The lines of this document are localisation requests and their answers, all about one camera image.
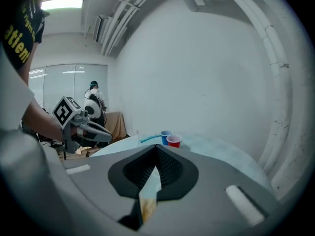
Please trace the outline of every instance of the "blue cup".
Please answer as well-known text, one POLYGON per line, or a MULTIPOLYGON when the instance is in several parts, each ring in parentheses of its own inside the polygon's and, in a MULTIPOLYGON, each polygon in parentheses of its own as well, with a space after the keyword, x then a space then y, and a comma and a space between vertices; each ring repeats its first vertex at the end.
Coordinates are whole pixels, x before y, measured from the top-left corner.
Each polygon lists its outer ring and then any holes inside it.
POLYGON ((164 130, 164 131, 161 131, 160 135, 162 137, 162 143, 163 145, 168 145, 168 141, 167 141, 167 137, 170 136, 171 134, 173 134, 172 131, 169 131, 169 130, 164 130))

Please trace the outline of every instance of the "wire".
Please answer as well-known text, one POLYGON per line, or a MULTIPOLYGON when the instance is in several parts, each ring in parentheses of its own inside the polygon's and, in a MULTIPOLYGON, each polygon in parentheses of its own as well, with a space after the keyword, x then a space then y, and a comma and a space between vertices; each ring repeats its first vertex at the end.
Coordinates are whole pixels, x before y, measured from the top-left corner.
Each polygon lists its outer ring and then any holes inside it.
POLYGON ((106 110, 104 111, 104 122, 105 122, 105 124, 107 123, 107 116, 106 116, 106 110))
POLYGON ((84 98, 86 98, 86 99, 89 99, 89 98, 85 97, 85 94, 86 94, 87 91, 89 91, 89 90, 90 90, 90 89, 86 90, 85 93, 84 93, 84 98))

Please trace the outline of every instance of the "cable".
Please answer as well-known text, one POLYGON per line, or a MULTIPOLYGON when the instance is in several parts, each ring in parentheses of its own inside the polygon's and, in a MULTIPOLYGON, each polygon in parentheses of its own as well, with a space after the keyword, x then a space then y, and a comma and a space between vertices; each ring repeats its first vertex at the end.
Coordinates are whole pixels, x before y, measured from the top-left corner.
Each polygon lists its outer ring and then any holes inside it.
POLYGON ((84 93, 84 98, 88 99, 87 97, 85 97, 85 94, 87 93, 87 91, 89 91, 90 89, 86 90, 84 93))
POLYGON ((107 116, 106 116, 106 109, 102 111, 103 117, 104 117, 104 122, 105 124, 107 123, 107 116))

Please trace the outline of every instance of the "table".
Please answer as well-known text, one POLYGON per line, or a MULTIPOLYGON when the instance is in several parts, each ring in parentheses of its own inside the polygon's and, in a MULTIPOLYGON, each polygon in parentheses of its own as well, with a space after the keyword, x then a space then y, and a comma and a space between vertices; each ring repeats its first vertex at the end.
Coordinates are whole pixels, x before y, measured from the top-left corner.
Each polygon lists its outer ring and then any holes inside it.
MULTIPOLYGON (((227 144, 219 139, 206 138, 200 134, 192 134, 189 132, 174 132, 174 134, 175 133, 181 135, 183 138, 180 148, 224 161, 257 182, 258 184, 260 184, 261 186, 265 187, 270 193, 274 194, 271 183, 268 180, 265 172, 244 151, 240 150, 234 145, 227 144)), ((139 143, 138 136, 132 136, 113 143, 96 152, 92 156, 107 155, 152 144, 162 144, 161 137, 153 138, 141 144, 139 143)), ((160 188, 159 174, 157 169, 155 168, 147 183, 140 192, 140 196, 146 199, 154 198, 156 192, 159 191, 160 188)))

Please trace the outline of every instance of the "ceiling light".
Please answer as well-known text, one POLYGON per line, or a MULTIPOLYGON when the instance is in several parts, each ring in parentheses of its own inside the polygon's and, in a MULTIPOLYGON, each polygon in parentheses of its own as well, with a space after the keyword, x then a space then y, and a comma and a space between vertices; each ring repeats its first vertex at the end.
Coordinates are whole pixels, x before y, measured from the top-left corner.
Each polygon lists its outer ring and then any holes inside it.
POLYGON ((42 10, 82 8, 83 0, 50 0, 41 3, 42 10))
POLYGON ((41 75, 37 75, 37 76, 32 76, 32 77, 30 77, 30 79, 35 79, 35 78, 39 78, 39 77, 44 77, 44 76, 46 76, 46 75, 47 75, 47 73, 41 74, 41 75))
POLYGON ((85 71, 66 71, 63 73, 85 73, 85 71))

